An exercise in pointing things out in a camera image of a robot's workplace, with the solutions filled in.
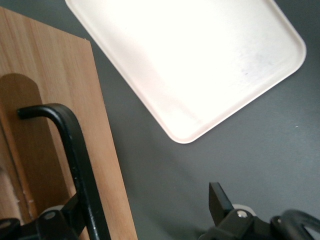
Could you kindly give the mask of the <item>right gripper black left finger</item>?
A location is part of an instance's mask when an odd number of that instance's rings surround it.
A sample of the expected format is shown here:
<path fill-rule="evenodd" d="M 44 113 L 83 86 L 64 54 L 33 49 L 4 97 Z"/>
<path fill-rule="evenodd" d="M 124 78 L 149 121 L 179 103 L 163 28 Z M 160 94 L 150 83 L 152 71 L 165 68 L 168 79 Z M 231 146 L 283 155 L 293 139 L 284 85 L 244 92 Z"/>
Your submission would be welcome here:
<path fill-rule="evenodd" d="M 41 214 L 35 226 L 40 240 L 79 240 L 86 224 L 78 197 L 74 195 L 60 210 Z"/>

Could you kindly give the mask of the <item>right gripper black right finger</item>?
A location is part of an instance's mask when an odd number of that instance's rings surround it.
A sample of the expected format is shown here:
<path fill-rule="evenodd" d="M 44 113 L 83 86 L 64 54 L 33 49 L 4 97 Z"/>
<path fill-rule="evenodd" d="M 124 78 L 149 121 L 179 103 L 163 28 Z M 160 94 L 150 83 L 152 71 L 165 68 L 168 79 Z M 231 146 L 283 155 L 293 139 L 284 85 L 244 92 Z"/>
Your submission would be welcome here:
<path fill-rule="evenodd" d="M 201 240 L 269 240 L 270 226 L 243 208 L 235 208 L 218 182 L 209 184 L 208 205 L 214 226 Z"/>

